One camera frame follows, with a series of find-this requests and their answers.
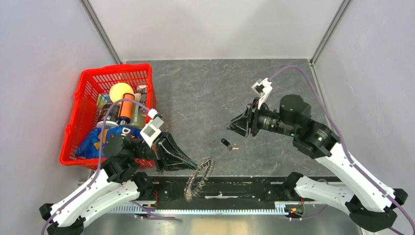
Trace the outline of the small black key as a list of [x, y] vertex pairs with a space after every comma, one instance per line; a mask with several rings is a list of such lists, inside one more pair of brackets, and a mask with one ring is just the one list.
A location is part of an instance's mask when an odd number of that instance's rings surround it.
[[226, 139], [221, 139], [221, 143], [224, 144], [227, 147], [228, 151], [235, 151], [238, 150], [238, 147], [234, 147], [230, 144], [230, 142], [228, 142]]

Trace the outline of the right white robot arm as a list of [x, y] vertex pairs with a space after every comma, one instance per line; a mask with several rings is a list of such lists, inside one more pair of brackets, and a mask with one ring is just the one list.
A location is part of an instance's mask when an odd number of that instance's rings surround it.
[[395, 208], [408, 197], [403, 189], [379, 182], [352, 155], [345, 154], [340, 138], [311, 118], [310, 105], [299, 95], [284, 96], [278, 110], [269, 110], [255, 98], [226, 128], [244, 137], [256, 136], [260, 130], [292, 137], [299, 152], [328, 168], [345, 186], [338, 188], [292, 172], [282, 184], [282, 195], [288, 200], [308, 198], [337, 208], [367, 231], [391, 229], [397, 219]]

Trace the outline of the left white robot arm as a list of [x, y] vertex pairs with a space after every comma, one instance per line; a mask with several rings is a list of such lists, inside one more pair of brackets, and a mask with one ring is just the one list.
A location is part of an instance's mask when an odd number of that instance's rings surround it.
[[154, 184], [138, 170], [138, 159], [154, 161], [158, 172], [197, 168], [169, 132], [162, 132], [153, 144], [112, 135], [102, 152], [106, 160], [99, 161], [92, 177], [60, 202], [39, 208], [45, 220], [41, 234], [80, 235], [95, 219], [123, 203], [151, 198]]

